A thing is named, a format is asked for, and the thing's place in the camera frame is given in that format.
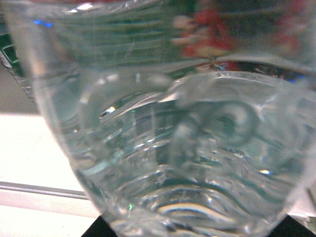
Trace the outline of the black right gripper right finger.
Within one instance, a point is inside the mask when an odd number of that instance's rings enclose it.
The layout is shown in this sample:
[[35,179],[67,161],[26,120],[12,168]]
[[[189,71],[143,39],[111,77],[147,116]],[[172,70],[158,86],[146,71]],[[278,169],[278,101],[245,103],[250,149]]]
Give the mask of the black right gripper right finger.
[[286,216],[269,234],[269,237],[316,237],[308,228],[294,218]]

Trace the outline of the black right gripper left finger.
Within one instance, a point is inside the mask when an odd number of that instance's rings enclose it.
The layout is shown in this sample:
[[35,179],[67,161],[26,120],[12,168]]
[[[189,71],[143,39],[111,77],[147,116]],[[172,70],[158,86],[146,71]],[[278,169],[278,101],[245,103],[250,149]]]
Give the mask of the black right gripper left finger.
[[103,217],[99,216],[81,237],[116,237],[116,233]]

